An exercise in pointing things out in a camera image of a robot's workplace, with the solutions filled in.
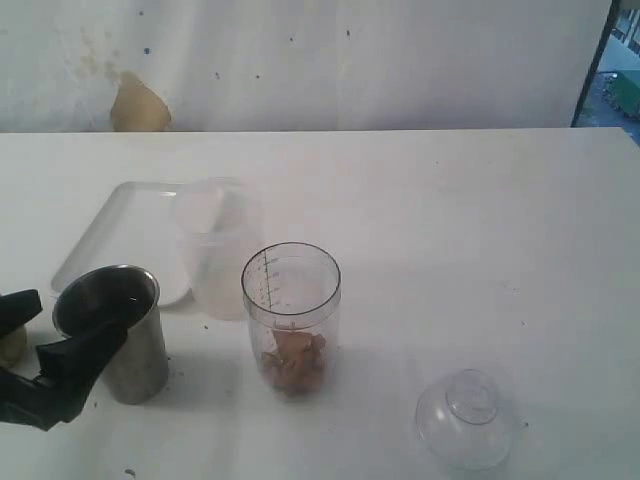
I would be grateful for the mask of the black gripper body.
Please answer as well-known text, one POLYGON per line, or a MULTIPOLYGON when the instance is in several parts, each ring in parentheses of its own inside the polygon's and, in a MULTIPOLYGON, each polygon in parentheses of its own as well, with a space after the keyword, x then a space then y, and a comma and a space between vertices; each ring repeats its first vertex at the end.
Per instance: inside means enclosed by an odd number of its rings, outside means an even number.
POLYGON ((52 392, 33 380, 1 369, 1 422, 48 431, 52 392))

